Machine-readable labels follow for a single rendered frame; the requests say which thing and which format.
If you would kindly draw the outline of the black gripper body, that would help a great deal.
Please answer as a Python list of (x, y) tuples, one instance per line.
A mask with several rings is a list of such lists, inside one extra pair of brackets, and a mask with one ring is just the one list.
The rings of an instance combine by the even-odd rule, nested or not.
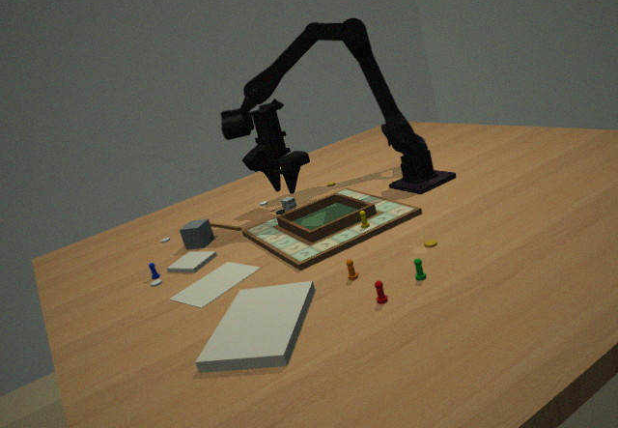
[(272, 132), (258, 134), (258, 137), (255, 138), (255, 141), (256, 139), (260, 139), (260, 143), (263, 143), (263, 140), (268, 142), (277, 156), (275, 159), (270, 159), (269, 157), (269, 160), (262, 167), (270, 165), (273, 162), (277, 162), (283, 170), (294, 170), (297, 167), (310, 162), (309, 156), (306, 152), (294, 151), (290, 153), (290, 148), (286, 148), (285, 146), (283, 138), (285, 135), (286, 132), (282, 131), (280, 128)]

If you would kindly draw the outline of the green pawn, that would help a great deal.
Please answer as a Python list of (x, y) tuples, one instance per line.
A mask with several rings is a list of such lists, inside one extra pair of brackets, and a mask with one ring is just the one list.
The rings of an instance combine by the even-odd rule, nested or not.
[(423, 280), (426, 278), (426, 274), (423, 273), (422, 271), (422, 266), (421, 266), (421, 260), (420, 259), (415, 259), (413, 261), (413, 264), (415, 266), (415, 270), (416, 270), (416, 275), (415, 275), (415, 279), (416, 280)]

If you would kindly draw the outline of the beige flat square slab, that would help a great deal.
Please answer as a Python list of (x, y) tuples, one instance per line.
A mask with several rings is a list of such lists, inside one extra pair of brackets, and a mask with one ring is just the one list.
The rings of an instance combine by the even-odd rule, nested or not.
[(196, 273), (216, 257), (216, 252), (188, 252), (176, 263), (167, 267), (168, 272)]

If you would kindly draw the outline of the red game pawn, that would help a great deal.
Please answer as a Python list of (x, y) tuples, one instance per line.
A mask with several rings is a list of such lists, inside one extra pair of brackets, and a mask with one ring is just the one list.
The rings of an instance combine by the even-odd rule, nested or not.
[(377, 288), (377, 292), (378, 292), (378, 296), (377, 296), (377, 301), (378, 303), (386, 303), (388, 302), (388, 297), (387, 295), (384, 294), (383, 291), (383, 284), (381, 281), (377, 281), (375, 284), (375, 287)]

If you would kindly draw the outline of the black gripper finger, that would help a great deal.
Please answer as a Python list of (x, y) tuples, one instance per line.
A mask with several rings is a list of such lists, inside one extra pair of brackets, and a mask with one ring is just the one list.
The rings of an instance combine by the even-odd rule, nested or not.
[(272, 186), (277, 192), (281, 190), (280, 173), (277, 172), (277, 170), (279, 169), (280, 169), (279, 163), (273, 162), (272, 164), (262, 167), (259, 170), (265, 173), (265, 175), (267, 176), (267, 178), (269, 179)]
[(288, 190), (291, 194), (295, 193), (295, 187), (296, 187), (299, 170), (300, 170), (300, 166), (294, 170), (283, 170), (282, 168), (277, 170), (277, 172), (281, 173), (284, 176)]

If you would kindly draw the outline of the blue game pawn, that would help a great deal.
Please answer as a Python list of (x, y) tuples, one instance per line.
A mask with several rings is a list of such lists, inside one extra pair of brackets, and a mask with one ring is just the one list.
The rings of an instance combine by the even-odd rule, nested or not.
[(152, 278), (153, 278), (153, 279), (158, 279), (158, 278), (159, 278), (159, 274), (158, 274), (158, 273), (156, 273), (156, 270), (155, 270), (155, 264), (154, 264), (154, 263), (150, 263), (150, 264), (149, 264), (149, 267), (151, 268), (151, 271), (152, 271), (152, 273), (153, 273)]

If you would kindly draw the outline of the orange pawn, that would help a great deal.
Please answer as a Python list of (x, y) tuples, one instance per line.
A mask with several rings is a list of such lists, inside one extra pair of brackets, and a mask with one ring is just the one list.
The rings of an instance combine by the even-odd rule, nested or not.
[(358, 278), (358, 275), (354, 271), (353, 261), (352, 260), (348, 260), (346, 264), (347, 264), (348, 270), (349, 270), (349, 275), (348, 275), (349, 280), (350, 281), (356, 280)]

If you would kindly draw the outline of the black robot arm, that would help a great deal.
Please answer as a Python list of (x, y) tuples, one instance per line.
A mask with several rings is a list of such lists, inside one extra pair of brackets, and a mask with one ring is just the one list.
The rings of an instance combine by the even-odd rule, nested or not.
[[(254, 124), (258, 134), (280, 129), (276, 110), (284, 104), (277, 99), (260, 105), (259, 110), (248, 111), (270, 97), (283, 76), (317, 40), (343, 41), (358, 61), (384, 115), (386, 124), (381, 125), (381, 130), (388, 139), (388, 146), (392, 144), (396, 151), (403, 153), (403, 181), (418, 185), (437, 177), (424, 138), (413, 132), (394, 101), (373, 56), (365, 25), (357, 18), (347, 19), (344, 23), (308, 24), (271, 66), (245, 84), (241, 107), (220, 112), (224, 137), (229, 140), (250, 135)], [(263, 140), (264, 144), (260, 143), (260, 139), (256, 139), (256, 142), (257, 146), (242, 159), (248, 169), (255, 172), (262, 168), (269, 157), (277, 158), (268, 142)]]

